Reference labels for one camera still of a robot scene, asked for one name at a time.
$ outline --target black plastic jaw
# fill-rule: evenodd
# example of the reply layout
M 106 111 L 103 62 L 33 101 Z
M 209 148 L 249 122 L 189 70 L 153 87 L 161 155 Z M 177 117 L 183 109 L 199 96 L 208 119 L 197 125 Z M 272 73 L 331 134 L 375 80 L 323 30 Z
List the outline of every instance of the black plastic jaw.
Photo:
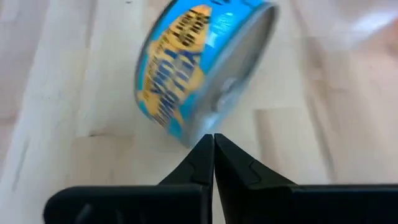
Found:
M 72 187 L 46 224 L 212 223 L 213 171 L 227 224 L 397 223 L 396 185 L 296 185 L 222 134 L 205 135 L 159 185 Z

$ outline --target tuna can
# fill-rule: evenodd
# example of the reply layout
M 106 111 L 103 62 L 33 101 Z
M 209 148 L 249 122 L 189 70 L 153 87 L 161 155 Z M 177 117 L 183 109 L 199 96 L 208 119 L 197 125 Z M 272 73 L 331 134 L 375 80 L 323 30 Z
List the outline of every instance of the tuna can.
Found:
M 144 42 L 135 74 L 141 111 L 188 147 L 244 90 L 278 10 L 262 0 L 174 0 Z

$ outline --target wooden surface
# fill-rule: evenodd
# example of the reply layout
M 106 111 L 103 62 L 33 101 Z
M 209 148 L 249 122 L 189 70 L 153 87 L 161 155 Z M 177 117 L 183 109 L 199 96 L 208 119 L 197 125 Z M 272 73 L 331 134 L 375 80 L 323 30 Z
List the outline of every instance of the wooden surface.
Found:
M 218 131 L 300 184 L 397 182 L 396 1 L 276 2 L 274 38 Z M 0 223 L 41 223 L 65 187 L 156 184 L 188 154 L 132 95 L 167 3 L 0 0 Z

